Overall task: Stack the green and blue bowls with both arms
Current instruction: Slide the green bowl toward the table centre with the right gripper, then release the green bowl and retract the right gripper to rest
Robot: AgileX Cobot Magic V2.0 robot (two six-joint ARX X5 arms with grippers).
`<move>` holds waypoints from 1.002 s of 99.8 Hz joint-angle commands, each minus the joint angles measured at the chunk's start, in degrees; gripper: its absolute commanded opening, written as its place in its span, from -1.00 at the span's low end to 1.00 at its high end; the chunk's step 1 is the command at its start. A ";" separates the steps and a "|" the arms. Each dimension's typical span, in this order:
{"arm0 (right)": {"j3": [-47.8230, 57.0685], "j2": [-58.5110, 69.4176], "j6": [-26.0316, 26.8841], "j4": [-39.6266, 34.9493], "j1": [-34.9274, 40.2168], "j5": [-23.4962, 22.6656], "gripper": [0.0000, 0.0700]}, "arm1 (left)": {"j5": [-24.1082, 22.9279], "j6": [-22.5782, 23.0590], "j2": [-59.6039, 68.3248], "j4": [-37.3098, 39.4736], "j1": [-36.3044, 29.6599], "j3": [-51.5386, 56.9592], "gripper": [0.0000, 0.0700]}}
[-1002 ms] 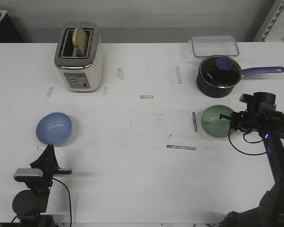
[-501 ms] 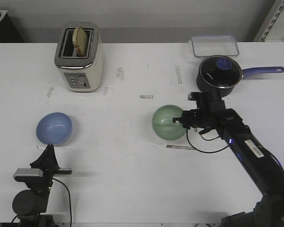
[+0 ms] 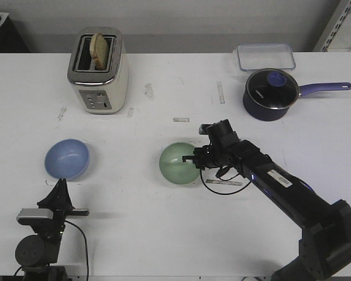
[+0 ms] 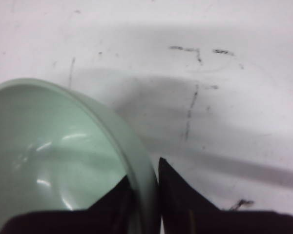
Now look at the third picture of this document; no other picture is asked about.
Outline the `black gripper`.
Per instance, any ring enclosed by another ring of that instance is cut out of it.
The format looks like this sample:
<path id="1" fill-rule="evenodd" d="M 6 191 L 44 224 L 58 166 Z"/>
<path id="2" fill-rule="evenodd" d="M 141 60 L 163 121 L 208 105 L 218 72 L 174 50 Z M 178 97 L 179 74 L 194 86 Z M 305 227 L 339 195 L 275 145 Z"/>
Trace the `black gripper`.
<path id="1" fill-rule="evenodd" d="M 205 168 L 220 168 L 222 167 L 222 164 L 218 162 L 214 152 L 215 151 L 212 145 L 204 145 L 200 148 L 195 148 L 193 151 L 193 156 L 182 156 L 182 161 L 192 161 L 197 169 L 202 170 Z"/>
<path id="2" fill-rule="evenodd" d="M 66 179 L 59 179 L 52 191 L 38 203 L 37 220 L 64 222 L 67 217 L 87 217 L 88 208 L 75 208 L 72 205 Z"/>

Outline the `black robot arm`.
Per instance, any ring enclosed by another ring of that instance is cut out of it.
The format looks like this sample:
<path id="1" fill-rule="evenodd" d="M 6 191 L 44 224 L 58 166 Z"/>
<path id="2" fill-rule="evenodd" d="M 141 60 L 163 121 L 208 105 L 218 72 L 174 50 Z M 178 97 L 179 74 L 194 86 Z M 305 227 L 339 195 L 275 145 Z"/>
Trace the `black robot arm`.
<path id="1" fill-rule="evenodd" d="M 202 124 L 199 134 L 208 135 L 209 145 L 195 148 L 183 161 L 200 170 L 217 168 L 216 177 L 234 168 L 301 228 L 298 257 L 272 280 L 326 280 L 351 263 L 351 207 L 345 200 L 327 203 L 257 146 L 239 139 L 227 119 Z"/>
<path id="2" fill-rule="evenodd" d="M 16 217 L 20 225 L 30 226 L 34 234 L 23 238 L 15 249 L 15 259 L 24 272 L 23 280 L 72 280 L 64 266 L 57 266 L 61 239 L 66 224 L 80 231 L 84 239 L 85 258 L 88 259 L 87 237 L 69 216 L 86 217 L 87 208 L 72 205 L 67 180 L 60 178 L 52 191 L 37 203 L 37 208 L 23 208 Z"/>

